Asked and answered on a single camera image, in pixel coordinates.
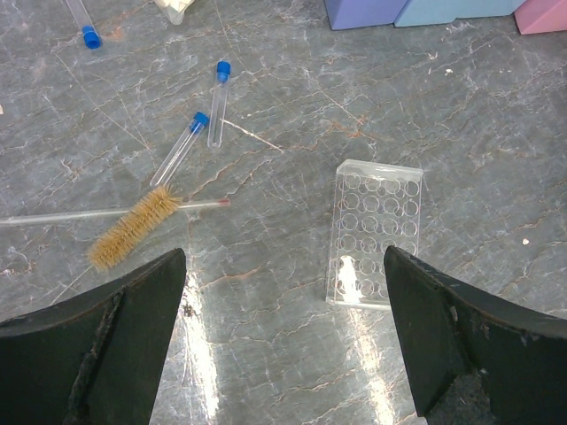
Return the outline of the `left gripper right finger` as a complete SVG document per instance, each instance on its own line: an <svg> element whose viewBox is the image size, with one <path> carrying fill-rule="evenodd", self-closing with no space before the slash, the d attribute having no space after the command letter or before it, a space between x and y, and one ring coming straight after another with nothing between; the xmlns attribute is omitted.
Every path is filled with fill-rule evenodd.
<svg viewBox="0 0 567 425"><path fill-rule="evenodd" d="M390 246L384 270L416 413L430 424L564 424L566 321Z"/></svg>

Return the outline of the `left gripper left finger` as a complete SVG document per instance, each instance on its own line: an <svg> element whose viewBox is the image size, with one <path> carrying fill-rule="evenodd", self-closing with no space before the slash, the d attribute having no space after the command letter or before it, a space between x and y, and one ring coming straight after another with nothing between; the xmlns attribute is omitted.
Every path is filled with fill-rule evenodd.
<svg viewBox="0 0 567 425"><path fill-rule="evenodd" d="M68 300L1 324L3 424L146 424L181 302L173 249Z"/></svg>

